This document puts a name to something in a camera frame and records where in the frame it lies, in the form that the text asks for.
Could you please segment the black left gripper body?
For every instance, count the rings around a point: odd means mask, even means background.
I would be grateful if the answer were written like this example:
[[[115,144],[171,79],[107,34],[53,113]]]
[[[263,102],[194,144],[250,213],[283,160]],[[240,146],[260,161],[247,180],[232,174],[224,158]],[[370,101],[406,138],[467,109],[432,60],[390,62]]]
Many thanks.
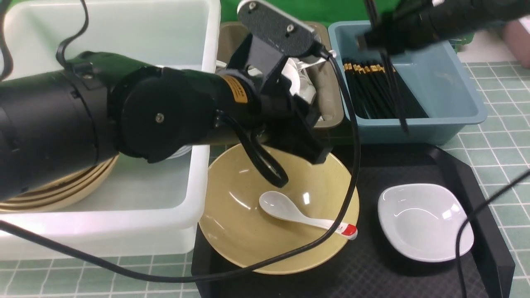
[[[246,93],[248,113],[257,121],[250,142],[257,149],[262,149],[258,136],[264,133],[267,146],[321,164],[331,149],[312,131],[320,115],[317,109],[289,91],[292,81],[282,69],[290,57],[327,60],[330,54],[313,36],[297,42],[294,36],[267,39],[248,34],[231,55],[226,78],[236,79]]]

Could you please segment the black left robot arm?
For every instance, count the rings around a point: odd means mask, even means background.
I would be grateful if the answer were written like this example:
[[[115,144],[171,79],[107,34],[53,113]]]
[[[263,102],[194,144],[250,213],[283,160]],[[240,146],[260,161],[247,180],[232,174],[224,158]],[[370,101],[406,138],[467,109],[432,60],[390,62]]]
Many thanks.
[[[67,68],[1,83],[1,200],[124,154],[158,163],[181,147],[243,145],[272,185],[288,183],[270,147],[311,164],[331,151],[313,133],[319,113],[289,92],[288,57],[323,53],[248,34],[218,73],[157,67],[86,51]]]

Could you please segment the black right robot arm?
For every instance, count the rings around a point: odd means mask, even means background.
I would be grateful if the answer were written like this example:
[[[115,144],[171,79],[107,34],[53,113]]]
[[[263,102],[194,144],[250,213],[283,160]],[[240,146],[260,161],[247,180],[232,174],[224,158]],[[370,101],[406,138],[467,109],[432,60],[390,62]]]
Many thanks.
[[[394,56],[529,15],[528,0],[402,0],[357,36],[361,50]]]

